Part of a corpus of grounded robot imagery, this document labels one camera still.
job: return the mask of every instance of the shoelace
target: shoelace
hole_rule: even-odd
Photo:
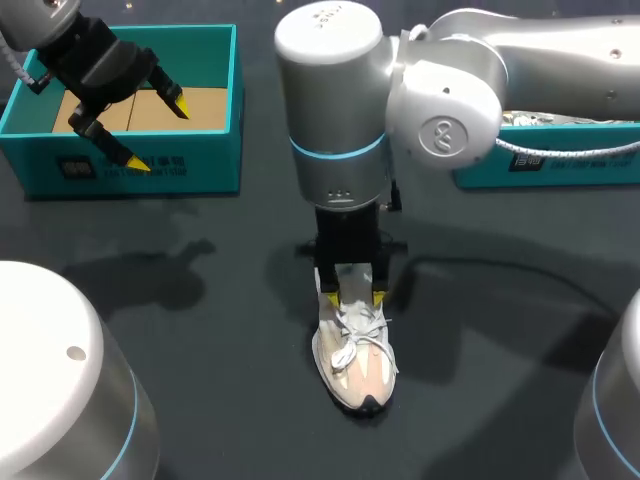
[[[342,325],[342,335],[347,337],[347,343],[331,355],[331,367],[338,372],[347,368],[356,358],[358,344],[368,342],[384,352],[393,366],[393,371],[398,373],[396,360],[391,349],[376,338],[380,335],[380,329],[386,327],[387,322],[391,321],[390,319],[385,320],[382,317],[382,305],[376,312],[372,311],[369,307],[362,308],[360,314],[370,320],[363,329],[358,329],[351,325],[347,321],[348,314],[349,312],[342,309],[336,309],[336,319],[339,324]]]

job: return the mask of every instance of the black table surface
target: black table surface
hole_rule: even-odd
[[[85,0],[110,24],[239,26],[242,192],[26,202],[1,162],[0,256],[61,273],[94,303],[155,405],[158,480],[575,478],[574,409],[640,287],[640,193],[465,193],[398,158],[405,212],[383,219],[410,247],[389,307],[395,400],[373,420],[343,415],[312,361],[312,265],[293,253],[315,225],[272,38],[301,3]],[[388,33],[463,6],[550,17],[634,3],[640,13],[631,0],[367,1]]]

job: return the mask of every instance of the white sneaker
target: white sneaker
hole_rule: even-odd
[[[320,325],[313,336],[313,357],[331,394],[350,410],[373,413],[391,397],[396,361],[389,345],[382,303],[373,306],[371,267],[336,266],[340,281],[340,308],[316,289]]]

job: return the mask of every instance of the teal bin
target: teal bin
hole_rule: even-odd
[[[73,133],[51,133],[64,95],[54,80],[35,95],[18,82],[0,122],[0,147],[32,198],[151,194],[234,194],[240,188],[244,85],[235,25],[113,27],[123,40],[150,47],[182,87],[226,88],[223,130],[116,132],[151,167],[114,166]],[[31,52],[33,76],[45,69]]]
[[[500,138],[540,150],[595,150],[639,141],[640,124],[508,126]],[[463,189],[634,185],[640,184],[640,154],[561,160],[516,155],[495,147],[484,161],[453,176]]]

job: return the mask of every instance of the blue light ring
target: blue light ring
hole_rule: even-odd
[[[360,155],[364,155],[365,153],[370,152],[371,150],[373,150],[374,148],[376,148],[378,145],[380,145],[380,143],[382,143],[382,141],[384,140],[384,138],[386,137],[386,133],[383,133],[382,135],[380,135],[380,137],[375,140],[373,143],[367,145],[364,148],[360,148],[358,150],[354,150],[352,152],[346,152],[346,153],[317,153],[317,152],[312,152],[311,150],[307,150],[305,148],[302,148],[300,145],[298,145],[296,142],[293,141],[293,138],[289,138],[289,140],[291,141],[291,145],[293,145],[293,148],[295,148],[296,150],[298,150],[300,153],[311,157],[311,158],[315,158],[318,160],[347,160],[349,158],[354,158],[354,157],[359,157]]]
[[[129,427],[129,434],[127,435],[127,439],[124,441],[124,445],[122,445],[122,448],[120,449],[120,453],[113,461],[107,472],[100,478],[100,480],[107,480],[114,472],[114,470],[118,467],[118,464],[122,460],[122,457],[124,457],[127,448],[129,448],[129,443],[131,442],[133,431],[136,428],[136,421],[138,419],[138,387],[136,385],[137,382],[135,375],[131,370],[129,370],[129,372],[131,373],[131,380],[133,381],[133,418],[131,420],[131,427]]]
[[[635,468],[629,460],[626,459],[626,457],[622,454],[620,449],[613,442],[611,435],[609,435],[609,432],[607,431],[607,428],[604,425],[604,421],[602,420],[602,415],[600,415],[600,409],[598,408],[598,398],[596,395],[596,380],[598,377],[598,368],[600,367],[601,361],[602,361],[602,356],[600,357],[600,360],[598,360],[596,369],[593,372],[593,392],[592,392],[593,409],[596,412],[596,418],[598,419],[598,424],[600,425],[600,429],[602,430],[602,433],[604,434],[604,438],[607,440],[607,443],[609,443],[611,450],[613,450],[613,452],[617,455],[620,461],[624,464],[625,467],[629,469],[631,473],[633,473],[637,478],[640,478],[640,471],[637,468]]]

